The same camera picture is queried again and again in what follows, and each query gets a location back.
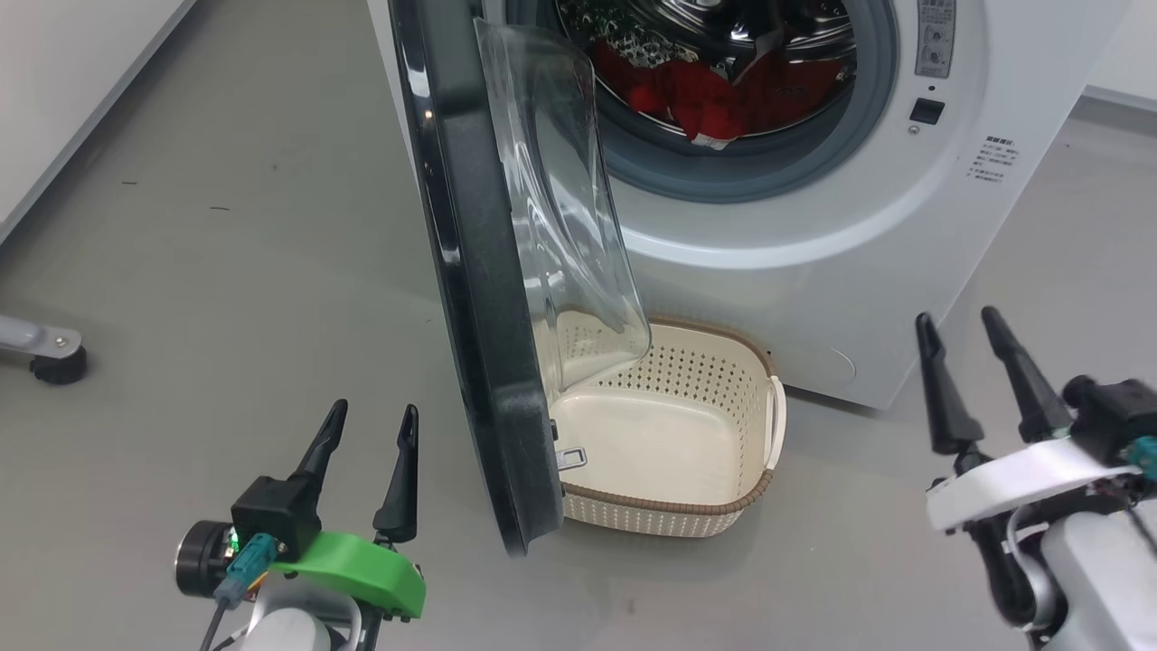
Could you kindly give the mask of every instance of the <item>perforated basket wall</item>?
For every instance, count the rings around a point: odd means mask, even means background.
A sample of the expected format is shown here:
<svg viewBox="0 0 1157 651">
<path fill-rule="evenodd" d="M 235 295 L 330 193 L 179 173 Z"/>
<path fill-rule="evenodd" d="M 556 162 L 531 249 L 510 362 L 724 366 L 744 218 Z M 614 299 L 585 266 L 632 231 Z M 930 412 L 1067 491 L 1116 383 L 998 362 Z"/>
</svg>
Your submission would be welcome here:
<svg viewBox="0 0 1157 651">
<path fill-rule="evenodd" d="M 657 502 L 567 483 L 563 475 L 565 515 L 628 532 L 714 535 L 731 526 L 767 489 L 782 443 L 772 441 L 782 439 L 782 386 L 766 355 L 730 335 L 653 323 L 651 336 L 651 349 L 643 360 L 587 386 L 675 397 L 725 414 L 738 432 L 735 500 L 728 504 Z"/>
</svg>

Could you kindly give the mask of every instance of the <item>gray metal leg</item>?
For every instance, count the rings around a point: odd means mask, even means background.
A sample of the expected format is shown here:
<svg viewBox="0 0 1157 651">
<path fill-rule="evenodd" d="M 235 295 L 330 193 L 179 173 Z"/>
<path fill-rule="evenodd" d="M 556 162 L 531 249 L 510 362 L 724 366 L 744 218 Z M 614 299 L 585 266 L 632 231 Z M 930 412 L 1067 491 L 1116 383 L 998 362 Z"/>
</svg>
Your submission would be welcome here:
<svg viewBox="0 0 1157 651">
<path fill-rule="evenodd" d="M 80 349 L 80 333 L 0 313 L 0 349 L 62 360 Z"/>
</svg>

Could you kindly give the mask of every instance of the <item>red cloth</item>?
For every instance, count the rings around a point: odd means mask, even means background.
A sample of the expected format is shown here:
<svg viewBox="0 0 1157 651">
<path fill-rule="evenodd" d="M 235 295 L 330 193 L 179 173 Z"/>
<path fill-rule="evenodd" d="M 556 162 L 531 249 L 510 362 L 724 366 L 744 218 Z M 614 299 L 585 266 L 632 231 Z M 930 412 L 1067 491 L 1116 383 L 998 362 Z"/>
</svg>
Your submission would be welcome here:
<svg viewBox="0 0 1157 651">
<path fill-rule="evenodd" d="M 702 61 L 675 59 L 636 68 L 602 40 L 591 47 L 590 58 L 633 110 L 673 119 L 688 140 L 702 134 L 724 142 L 806 117 L 843 68 L 840 61 L 789 64 L 772 52 L 731 84 Z"/>
</svg>

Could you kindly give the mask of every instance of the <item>teal connector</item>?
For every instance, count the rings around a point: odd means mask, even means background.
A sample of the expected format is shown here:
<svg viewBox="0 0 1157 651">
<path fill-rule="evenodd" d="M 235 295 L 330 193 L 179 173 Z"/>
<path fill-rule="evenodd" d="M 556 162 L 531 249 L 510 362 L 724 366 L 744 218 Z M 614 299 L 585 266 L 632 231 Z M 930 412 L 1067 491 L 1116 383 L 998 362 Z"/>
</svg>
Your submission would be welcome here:
<svg viewBox="0 0 1157 651">
<path fill-rule="evenodd" d="M 224 580 L 213 591 L 213 600 L 233 611 L 245 600 L 249 586 L 261 578 L 278 558 L 278 541 L 270 534 L 257 534 L 229 563 Z"/>
<path fill-rule="evenodd" d="M 1141 468 L 1147 480 L 1157 482 L 1157 438 L 1141 437 L 1133 442 L 1129 464 Z"/>
</svg>

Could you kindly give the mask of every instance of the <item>basket bottom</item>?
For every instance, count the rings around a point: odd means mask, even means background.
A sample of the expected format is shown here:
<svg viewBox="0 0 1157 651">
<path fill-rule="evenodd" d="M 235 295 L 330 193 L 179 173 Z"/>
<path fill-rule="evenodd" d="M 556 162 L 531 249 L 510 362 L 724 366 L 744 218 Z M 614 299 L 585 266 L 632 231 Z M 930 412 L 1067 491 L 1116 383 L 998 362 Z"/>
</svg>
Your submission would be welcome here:
<svg viewBox="0 0 1157 651">
<path fill-rule="evenodd" d="M 722 410 L 647 392 L 589 389 L 551 406 L 560 450 L 588 463 L 562 481 L 627 497 L 727 504 L 739 491 L 739 435 Z"/>
</svg>

